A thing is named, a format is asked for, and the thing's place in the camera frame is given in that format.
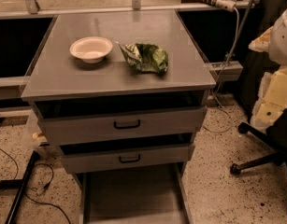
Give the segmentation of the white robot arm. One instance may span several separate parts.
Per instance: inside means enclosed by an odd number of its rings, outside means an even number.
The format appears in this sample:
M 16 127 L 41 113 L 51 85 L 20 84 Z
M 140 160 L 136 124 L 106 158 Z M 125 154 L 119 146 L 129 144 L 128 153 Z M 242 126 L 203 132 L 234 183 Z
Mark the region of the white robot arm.
M 264 72 L 252 110 L 251 125 L 263 131 L 287 109 L 287 8 L 270 28 L 252 40 L 249 49 L 266 52 L 280 66 L 273 74 Z

